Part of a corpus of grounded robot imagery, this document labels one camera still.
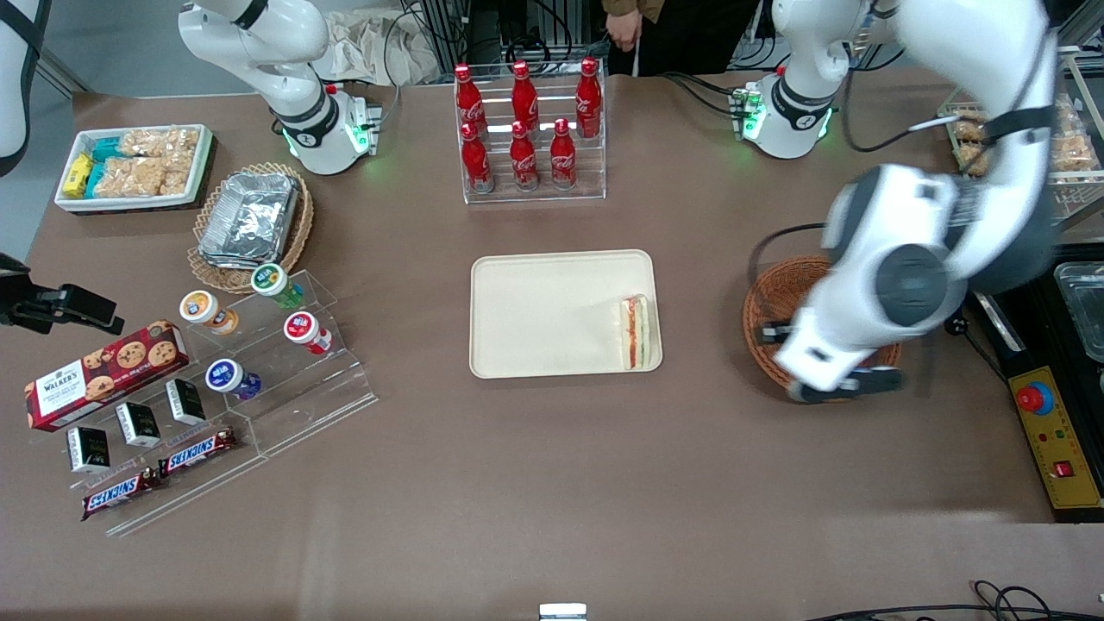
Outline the bystander bare hand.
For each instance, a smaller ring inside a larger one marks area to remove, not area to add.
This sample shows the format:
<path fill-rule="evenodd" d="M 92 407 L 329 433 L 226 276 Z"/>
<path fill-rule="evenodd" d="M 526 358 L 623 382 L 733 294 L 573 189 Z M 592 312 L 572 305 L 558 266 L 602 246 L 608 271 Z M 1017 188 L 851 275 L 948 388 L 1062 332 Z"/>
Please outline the bystander bare hand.
<path fill-rule="evenodd" d="M 613 46 L 625 53 L 631 52 L 643 35 L 643 15 L 637 9 L 624 13 L 607 13 L 605 30 Z"/>

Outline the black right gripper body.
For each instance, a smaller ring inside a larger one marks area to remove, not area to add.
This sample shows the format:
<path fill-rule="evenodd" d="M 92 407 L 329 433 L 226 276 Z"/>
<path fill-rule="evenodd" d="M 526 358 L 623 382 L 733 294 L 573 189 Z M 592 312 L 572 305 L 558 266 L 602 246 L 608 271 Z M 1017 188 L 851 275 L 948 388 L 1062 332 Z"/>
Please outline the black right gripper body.
<path fill-rule="evenodd" d="M 1 323 L 38 334 L 50 334 L 60 315 L 59 290 L 36 285 L 30 267 L 1 253 Z"/>

